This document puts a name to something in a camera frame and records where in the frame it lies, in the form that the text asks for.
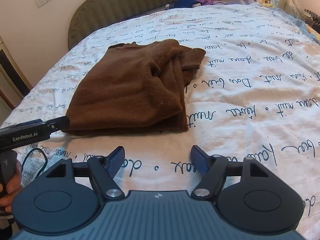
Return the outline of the person's left hand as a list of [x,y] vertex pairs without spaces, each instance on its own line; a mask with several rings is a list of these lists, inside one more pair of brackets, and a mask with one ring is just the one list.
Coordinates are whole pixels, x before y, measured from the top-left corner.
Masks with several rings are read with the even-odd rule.
[[6,212],[11,213],[11,204],[15,196],[22,190],[22,165],[19,160],[16,159],[14,174],[10,181],[6,184],[6,194],[1,198],[1,207]]

